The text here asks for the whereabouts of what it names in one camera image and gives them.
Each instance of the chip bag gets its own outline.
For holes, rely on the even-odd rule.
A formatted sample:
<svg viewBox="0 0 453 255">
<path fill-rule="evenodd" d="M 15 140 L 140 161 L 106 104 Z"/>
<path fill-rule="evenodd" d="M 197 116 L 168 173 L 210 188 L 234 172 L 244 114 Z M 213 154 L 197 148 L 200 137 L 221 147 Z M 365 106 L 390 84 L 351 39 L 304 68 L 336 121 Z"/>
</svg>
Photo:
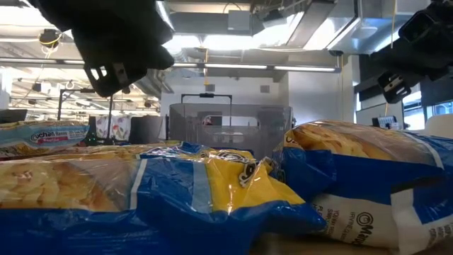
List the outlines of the chip bag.
<svg viewBox="0 0 453 255">
<path fill-rule="evenodd" d="M 398 196 L 393 198 L 392 188 L 423 178 L 448 179 L 453 167 L 453 140 L 351 123 L 316 121 L 290 130 L 282 146 L 275 150 L 275 158 L 279 166 L 273 176 L 310 201 L 326 220 L 327 227 L 322 235 L 351 244 L 400 248 L 407 254 L 432 244 L 426 239 L 421 242 L 426 245 L 420 246 L 420 242 L 412 238 L 408 242 L 417 242 L 416 250 L 408 252 L 401 248 L 404 240 L 398 233 L 409 229 L 399 220 L 401 217 L 395 217 L 400 213 L 394 204 L 402 202 Z M 418 194 L 414 192 L 412 200 L 404 205 L 413 203 L 418 208 L 436 210 L 425 196 Z M 449 201 L 449 194 L 438 196 Z M 440 218 L 453 223 L 453 209 L 439 210 L 442 213 L 426 216 L 425 223 Z M 421 215 L 413 213 L 411 217 L 416 221 Z M 418 238 L 424 239 L 430 231 L 425 223 L 411 228 L 413 233 L 425 233 Z"/>
<path fill-rule="evenodd" d="M 257 163 L 233 150 L 222 157 L 212 150 L 212 157 L 136 159 L 132 148 L 0 162 L 2 249 L 247 254 L 262 231 L 325 227 L 310 204 L 268 175 L 270 160 Z M 106 151 L 123 157 L 106 159 Z"/>
<path fill-rule="evenodd" d="M 0 124 L 0 158 L 58 152 L 82 141 L 88 126 L 77 121 L 19 121 Z"/>
</svg>

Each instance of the ceiling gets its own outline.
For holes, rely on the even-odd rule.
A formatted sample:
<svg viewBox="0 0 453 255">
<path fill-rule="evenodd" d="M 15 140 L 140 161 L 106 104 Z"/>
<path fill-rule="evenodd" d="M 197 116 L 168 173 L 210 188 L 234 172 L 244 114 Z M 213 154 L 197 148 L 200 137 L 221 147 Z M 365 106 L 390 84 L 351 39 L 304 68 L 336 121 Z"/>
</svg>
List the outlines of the ceiling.
<svg viewBox="0 0 453 255">
<path fill-rule="evenodd" d="M 371 53 L 377 47 L 389 44 L 391 35 L 391 12 L 396 13 L 395 28 L 404 23 L 412 13 L 426 6 L 426 0 L 397 0 L 398 8 L 393 10 L 394 0 L 235 0 L 234 4 L 227 0 L 167 0 L 160 2 L 158 8 L 162 16 L 167 15 L 178 36 L 193 36 L 200 44 L 205 43 L 211 35 L 242 35 L 253 39 L 257 46 L 244 47 L 241 50 L 209 50 L 207 61 L 225 64 L 277 64 L 304 65 L 315 67 L 338 67 L 338 60 L 331 56 L 327 49 L 342 50 L 347 54 Z M 265 28 L 265 17 L 270 10 L 282 9 L 280 13 L 284 25 Z M 249 31 L 238 32 L 227 29 L 229 11 L 250 12 L 251 25 Z M 38 36 L 46 28 L 55 28 L 48 23 L 40 12 L 19 0 L 0 0 L 0 57 L 16 58 L 46 58 L 48 49 L 38 42 Z M 223 42 L 225 45 L 237 43 L 235 38 Z M 172 54 L 177 62 L 205 62 L 206 54 L 194 48 L 181 46 Z M 72 34 L 62 35 L 59 47 L 47 56 L 59 60 L 81 60 L 79 51 L 73 43 Z M 67 65 L 11 65 L 5 64 L 11 74 L 13 83 L 13 100 L 15 107 L 30 107 L 28 100 L 21 97 L 49 97 L 45 93 L 31 91 L 31 86 L 37 80 L 49 83 L 54 89 L 65 87 L 69 81 L 77 88 L 89 88 L 89 82 L 80 67 Z M 200 77 L 204 76 L 200 69 L 170 69 L 162 74 L 167 77 Z M 250 69 L 208 69 L 210 77 L 270 77 L 279 81 L 283 71 L 250 70 Z M 131 93 L 117 93 L 114 98 L 130 99 L 132 102 L 117 102 L 114 109 L 142 109 L 147 98 L 160 98 L 161 91 L 171 92 L 171 84 L 155 82 L 156 75 L 150 72 L 147 77 L 131 86 Z M 80 95 L 80 99 L 96 99 L 97 95 Z M 108 108 L 107 101 L 97 101 L 96 105 L 80 107 L 75 104 L 76 98 L 69 97 L 63 103 L 63 108 L 100 110 Z M 55 100 L 37 100 L 34 108 L 55 108 Z M 157 113 L 159 104 L 153 101 L 152 110 Z"/>
</svg>

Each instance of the plastic bag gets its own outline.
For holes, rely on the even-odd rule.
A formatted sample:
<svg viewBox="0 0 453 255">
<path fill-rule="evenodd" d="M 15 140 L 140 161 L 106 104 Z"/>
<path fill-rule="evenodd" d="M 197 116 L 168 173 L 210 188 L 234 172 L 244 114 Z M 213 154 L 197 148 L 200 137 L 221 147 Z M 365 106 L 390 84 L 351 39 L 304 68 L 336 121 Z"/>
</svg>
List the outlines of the plastic bag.
<svg viewBox="0 0 453 255">
<path fill-rule="evenodd" d="M 48 154 L 82 141 L 88 126 L 77 121 L 0 124 L 0 158 Z"/>
<path fill-rule="evenodd" d="M 247 254 L 262 231 L 325 227 L 310 204 L 268 176 L 271 161 L 257 164 L 232 150 L 223 157 L 212 150 L 212 157 L 134 159 L 127 151 L 136 148 L 1 162 L 4 251 Z M 103 158 L 124 150 L 124 157 Z"/>
<path fill-rule="evenodd" d="M 398 232 L 404 226 L 395 222 L 392 188 L 449 175 L 452 151 L 449 139 L 316 121 L 285 135 L 282 147 L 275 151 L 280 165 L 273 175 L 312 202 L 327 222 L 322 235 L 352 244 L 398 248 Z"/>
</svg>

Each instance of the brand logo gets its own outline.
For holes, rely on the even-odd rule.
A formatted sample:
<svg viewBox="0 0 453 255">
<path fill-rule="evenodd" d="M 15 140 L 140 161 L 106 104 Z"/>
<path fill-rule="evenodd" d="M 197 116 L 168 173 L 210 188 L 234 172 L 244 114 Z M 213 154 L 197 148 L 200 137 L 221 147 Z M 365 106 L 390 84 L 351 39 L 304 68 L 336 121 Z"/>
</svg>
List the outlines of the brand logo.
<svg viewBox="0 0 453 255">
<path fill-rule="evenodd" d="M 374 219 L 370 213 L 362 212 L 357 216 L 355 220 L 357 221 L 357 224 L 362 227 L 362 229 L 360 230 L 359 235 L 354 239 L 352 244 L 361 245 L 368 239 L 371 234 L 373 234 L 372 224 Z"/>
<path fill-rule="evenodd" d="M 255 170 L 256 170 L 255 163 L 245 164 L 243 172 L 239 174 L 239 184 L 241 184 L 243 188 L 247 186 L 247 183 L 252 178 L 253 173 L 255 173 Z"/>
<path fill-rule="evenodd" d="M 32 142 L 38 141 L 40 138 L 55 137 L 55 132 L 41 132 L 38 134 L 33 134 L 30 138 Z"/>
<path fill-rule="evenodd" d="M 239 163 L 249 163 L 250 162 L 250 160 L 248 160 L 246 157 L 244 157 L 240 154 L 237 154 L 237 153 L 233 153 L 233 152 L 220 152 L 217 156 L 221 159 L 225 159 L 225 160 L 228 160 L 231 162 L 232 161 L 239 162 Z"/>
</svg>

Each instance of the cable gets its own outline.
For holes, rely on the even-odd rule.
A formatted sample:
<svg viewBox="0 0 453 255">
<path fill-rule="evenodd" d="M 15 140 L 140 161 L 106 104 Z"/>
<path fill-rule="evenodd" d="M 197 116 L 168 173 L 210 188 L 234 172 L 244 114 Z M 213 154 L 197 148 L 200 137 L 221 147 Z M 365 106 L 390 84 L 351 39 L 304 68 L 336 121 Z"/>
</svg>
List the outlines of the cable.
<svg viewBox="0 0 453 255">
<path fill-rule="evenodd" d="M 54 48 L 54 45 L 52 45 L 52 48 L 50 49 L 50 51 L 45 55 L 45 59 L 48 59 L 48 58 L 50 57 L 50 55 L 53 53 L 53 48 Z M 44 66 L 45 66 L 45 64 L 41 64 L 40 73 L 38 74 L 38 77 L 36 77 L 35 82 L 33 82 L 33 84 L 36 84 L 36 83 L 38 82 L 39 78 L 41 77 L 42 71 L 44 70 Z M 27 96 L 30 95 L 30 93 L 31 93 L 32 90 L 33 90 L 33 88 L 31 88 L 31 89 L 27 92 L 27 94 L 26 94 L 21 100 L 19 100 L 19 102 L 13 104 L 13 107 L 16 107 L 19 103 L 22 103 L 22 102 L 27 98 Z"/>
<path fill-rule="evenodd" d="M 44 54 L 46 54 L 46 55 L 49 54 L 50 52 L 51 52 L 51 53 L 54 53 L 54 52 L 56 52 L 57 50 L 58 50 L 58 46 L 56 46 L 56 48 L 53 49 L 53 50 L 51 50 L 51 49 L 46 50 L 46 47 L 45 47 L 45 46 L 41 46 L 41 52 L 44 53 Z"/>
<path fill-rule="evenodd" d="M 206 55 L 205 55 L 205 63 L 207 63 L 209 59 L 209 55 L 207 53 L 208 49 L 206 49 Z M 205 68 L 205 86 L 209 85 L 209 82 L 207 80 L 207 68 Z"/>
<path fill-rule="evenodd" d="M 230 4 L 234 4 L 240 11 L 242 11 L 241 7 L 240 7 L 238 4 L 233 3 L 233 2 L 228 2 L 228 3 L 225 5 L 224 10 L 222 11 L 222 13 L 225 13 L 225 10 L 227 9 L 228 5 L 230 5 Z"/>
<path fill-rule="evenodd" d="M 391 19 L 391 41 L 390 41 L 390 48 L 394 48 L 394 31 L 395 31 L 395 16 L 396 16 L 396 0 L 394 5 L 394 15 Z"/>
<path fill-rule="evenodd" d="M 60 33 L 58 38 L 53 40 L 52 42 L 42 42 L 41 41 L 41 35 L 38 36 L 38 40 L 40 41 L 40 44 L 42 44 L 42 45 L 53 45 L 53 44 L 55 44 L 56 42 L 59 41 L 59 39 L 62 37 L 62 35 L 63 35 L 63 33 Z"/>
</svg>

